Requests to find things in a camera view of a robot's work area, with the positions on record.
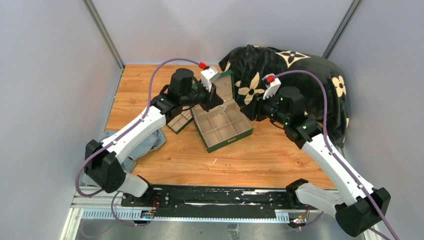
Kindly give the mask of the silver necklace jewelry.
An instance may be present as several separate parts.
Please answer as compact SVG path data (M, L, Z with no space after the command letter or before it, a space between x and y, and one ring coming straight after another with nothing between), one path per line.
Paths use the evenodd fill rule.
M220 108L221 113L224 113L227 109L227 105L222 104L222 105L219 106L219 108Z

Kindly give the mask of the green jewelry box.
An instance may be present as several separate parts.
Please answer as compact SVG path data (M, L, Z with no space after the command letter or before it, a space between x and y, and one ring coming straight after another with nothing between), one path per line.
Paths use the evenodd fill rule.
M240 107L234 100L236 90L233 71L222 72L214 84L217 94L224 101L223 105L227 105L225 112L221 113L220 105L210 111L203 110L199 105L190 110L199 137L208 153L253 133L251 122L241 113Z

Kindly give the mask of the green jewelry tray insert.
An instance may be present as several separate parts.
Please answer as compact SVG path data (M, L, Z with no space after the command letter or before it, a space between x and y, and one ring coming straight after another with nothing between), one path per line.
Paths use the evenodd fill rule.
M172 119L166 126L176 135L194 120L191 110L185 110L180 115Z

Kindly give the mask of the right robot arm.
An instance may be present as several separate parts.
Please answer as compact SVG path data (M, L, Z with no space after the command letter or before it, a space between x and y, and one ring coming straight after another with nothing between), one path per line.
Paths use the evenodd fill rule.
M301 178L286 186L286 204L292 209L309 205L321 210L335 218L346 234L357 237L382 220L391 195L383 187L376 189L349 165L321 125L304 114L304 101L298 88L286 86L270 97L254 94L240 111L250 121L269 119L282 124L285 135L320 166L338 190L324 190Z

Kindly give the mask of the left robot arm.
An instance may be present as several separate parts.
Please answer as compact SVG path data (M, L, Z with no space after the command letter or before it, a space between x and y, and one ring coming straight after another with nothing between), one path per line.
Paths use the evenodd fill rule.
M122 168L126 157L147 137L180 115L184 107L200 106L209 111L224 103L214 82L220 77L215 67L200 72L200 79L187 68L178 68L147 107L112 136L91 140L85 149L83 172L106 193L122 192L134 196L140 206L149 206L153 193L142 177Z

